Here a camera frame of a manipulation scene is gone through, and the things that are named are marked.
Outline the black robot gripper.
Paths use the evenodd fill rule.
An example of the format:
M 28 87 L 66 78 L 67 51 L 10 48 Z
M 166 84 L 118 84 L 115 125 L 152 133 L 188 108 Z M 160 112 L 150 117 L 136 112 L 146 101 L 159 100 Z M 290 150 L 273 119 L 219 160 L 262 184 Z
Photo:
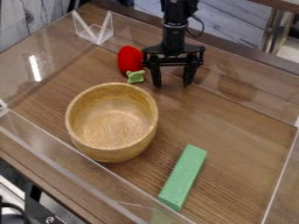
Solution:
M 186 44 L 179 52 L 166 50 L 163 44 L 148 46 L 142 50 L 143 66 L 150 67 L 154 85 L 162 86 L 160 67 L 186 66 L 183 69 L 183 85 L 192 84 L 198 67 L 204 63 L 204 45 Z

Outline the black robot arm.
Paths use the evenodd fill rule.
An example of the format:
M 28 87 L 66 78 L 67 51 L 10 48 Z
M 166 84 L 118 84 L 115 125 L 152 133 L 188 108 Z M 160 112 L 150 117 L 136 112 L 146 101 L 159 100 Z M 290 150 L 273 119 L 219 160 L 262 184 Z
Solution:
M 162 86 L 160 67 L 183 66 L 183 85 L 192 84 L 198 68 L 204 63 L 204 45 L 191 45 L 184 41 L 188 18 L 194 15 L 199 0 L 160 0 L 163 12 L 163 41 L 142 50 L 143 65 L 151 70 L 154 85 Z

